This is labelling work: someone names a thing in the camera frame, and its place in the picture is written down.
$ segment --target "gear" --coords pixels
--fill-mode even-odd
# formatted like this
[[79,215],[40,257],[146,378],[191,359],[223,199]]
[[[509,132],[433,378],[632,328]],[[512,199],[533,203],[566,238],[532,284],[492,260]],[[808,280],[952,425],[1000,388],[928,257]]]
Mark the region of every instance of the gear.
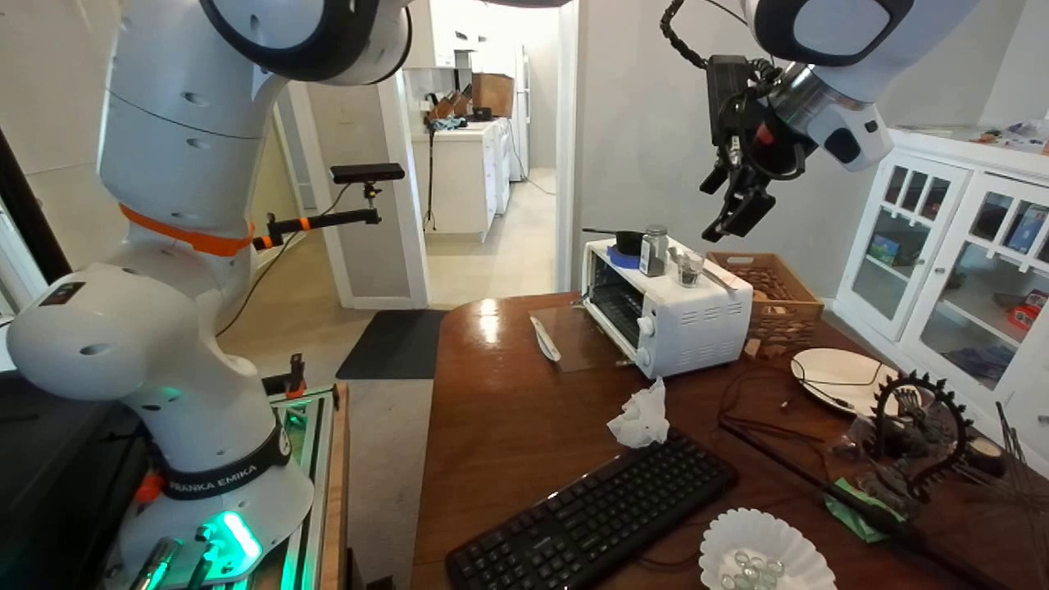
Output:
[[928,503],[928,486],[964,454],[964,406],[942,380],[901,374],[877,388],[870,454],[892,462],[910,497]]

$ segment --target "tissue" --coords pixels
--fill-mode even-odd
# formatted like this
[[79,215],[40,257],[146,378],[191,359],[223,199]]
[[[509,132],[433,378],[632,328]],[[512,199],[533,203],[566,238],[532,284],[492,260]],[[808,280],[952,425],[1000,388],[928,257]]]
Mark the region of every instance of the tissue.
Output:
[[646,450],[651,444],[666,444],[666,388],[655,380],[651,388],[632,392],[623,403],[623,412],[610,419],[610,433],[626,450]]

